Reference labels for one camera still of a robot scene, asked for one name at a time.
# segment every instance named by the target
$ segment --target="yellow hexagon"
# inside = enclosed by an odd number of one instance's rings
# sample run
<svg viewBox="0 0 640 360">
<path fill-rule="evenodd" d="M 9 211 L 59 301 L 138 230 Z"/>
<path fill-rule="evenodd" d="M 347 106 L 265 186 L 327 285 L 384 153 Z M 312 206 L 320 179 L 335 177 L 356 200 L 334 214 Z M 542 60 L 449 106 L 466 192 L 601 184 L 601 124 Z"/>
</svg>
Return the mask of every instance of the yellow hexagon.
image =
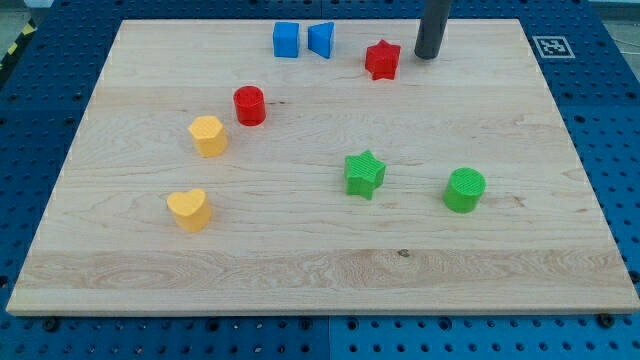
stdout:
<svg viewBox="0 0 640 360">
<path fill-rule="evenodd" d="M 193 145 L 202 157 L 218 156 L 227 148 L 224 125 L 216 116 L 199 116 L 189 126 Z"/>
</svg>

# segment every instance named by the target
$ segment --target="star-shaped block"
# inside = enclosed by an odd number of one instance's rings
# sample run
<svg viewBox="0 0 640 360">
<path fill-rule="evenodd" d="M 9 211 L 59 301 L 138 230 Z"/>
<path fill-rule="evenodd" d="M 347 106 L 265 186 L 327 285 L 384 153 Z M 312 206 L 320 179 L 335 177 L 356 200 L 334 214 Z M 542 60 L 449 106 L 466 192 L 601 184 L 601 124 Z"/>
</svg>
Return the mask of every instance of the star-shaped block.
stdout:
<svg viewBox="0 0 640 360">
<path fill-rule="evenodd" d="M 400 45 L 392 45 L 380 40 L 376 45 L 367 48 L 364 67 L 371 73 L 373 80 L 393 80 L 396 77 L 399 61 Z"/>
<path fill-rule="evenodd" d="M 382 185 L 385 169 L 386 165 L 373 157 L 369 150 L 360 155 L 347 156 L 344 164 L 347 195 L 360 195 L 371 200 L 373 190 Z"/>
</svg>

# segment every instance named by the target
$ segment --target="blue block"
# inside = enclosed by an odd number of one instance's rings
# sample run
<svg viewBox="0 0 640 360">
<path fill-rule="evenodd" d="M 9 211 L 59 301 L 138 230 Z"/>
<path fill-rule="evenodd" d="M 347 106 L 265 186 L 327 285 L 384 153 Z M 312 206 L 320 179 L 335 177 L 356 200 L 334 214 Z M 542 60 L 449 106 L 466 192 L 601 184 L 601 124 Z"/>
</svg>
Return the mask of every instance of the blue block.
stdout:
<svg viewBox="0 0 640 360">
<path fill-rule="evenodd" d="M 329 59 L 333 48 L 333 22 L 309 26 L 309 50 Z"/>
<path fill-rule="evenodd" d="M 298 57 L 299 28 L 298 23 L 276 22 L 273 27 L 273 55 L 275 57 Z"/>
</svg>

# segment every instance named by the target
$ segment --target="plastic block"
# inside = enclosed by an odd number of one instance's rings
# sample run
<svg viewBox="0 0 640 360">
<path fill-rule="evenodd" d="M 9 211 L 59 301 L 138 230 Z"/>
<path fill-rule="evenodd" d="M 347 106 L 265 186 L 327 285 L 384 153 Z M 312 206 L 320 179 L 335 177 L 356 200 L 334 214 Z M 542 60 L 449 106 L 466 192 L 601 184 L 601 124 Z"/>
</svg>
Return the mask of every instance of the plastic block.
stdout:
<svg viewBox="0 0 640 360">
<path fill-rule="evenodd" d="M 189 126 L 193 145 L 202 157 L 218 156 L 227 148 L 224 125 L 215 116 L 197 117 Z"/>
<path fill-rule="evenodd" d="M 242 125 L 256 126 L 267 117 L 262 90 L 255 86 L 243 86 L 233 94 L 236 115 Z"/>
<path fill-rule="evenodd" d="M 276 22 L 273 26 L 273 55 L 276 57 L 298 57 L 300 25 L 292 22 Z"/>
<path fill-rule="evenodd" d="M 400 45 L 392 45 L 380 40 L 376 45 L 367 48 L 364 67 L 371 73 L 373 80 L 393 80 L 396 77 L 399 61 Z"/>
<path fill-rule="evenodd" d="M 360 195 L 371 200 L 373 190 L 382 185 L 386 165 L 377 160 L 371 151 L 345 158 L 344 177 L 347 195 Z"/>
<path fill-rule="evenodd" d="M 175 192 L 167 199 L 169 210 L 181 228 L 198 232 L 207 225 L 213 211 L 207 193 L 202 189 L 193 189 L 189 192 Z"/>
<path fill-rule="evenodd" d="M 325 59 L 331 58 L 334 26 L 333 22 L 309 26 L 307 30 L 309 50 Z"/>
<path fill-rule="evenodd" d="M 456 169 L 451 173 L 444 192 L 444 203 L 457 213 L 473 211 L 484 193 L 486 182 L 482 174 L 470 168 Z"/>
</svg>

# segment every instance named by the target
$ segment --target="yellow heart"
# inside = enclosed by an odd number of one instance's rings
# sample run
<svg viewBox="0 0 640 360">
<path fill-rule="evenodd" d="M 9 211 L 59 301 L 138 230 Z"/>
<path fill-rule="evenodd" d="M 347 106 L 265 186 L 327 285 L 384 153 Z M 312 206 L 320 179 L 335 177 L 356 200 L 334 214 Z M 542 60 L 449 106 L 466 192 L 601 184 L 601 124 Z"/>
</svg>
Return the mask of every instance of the yellow heart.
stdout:
<svg viewBox="0 0 640 360">
<path fill-rule="evenodd" d="M 213 215 L 207 193 L 202 189 L 175 192 L 169 195 L 167 205 L 178 225 L 190 232 L 202 230 Z"/>
</svg>

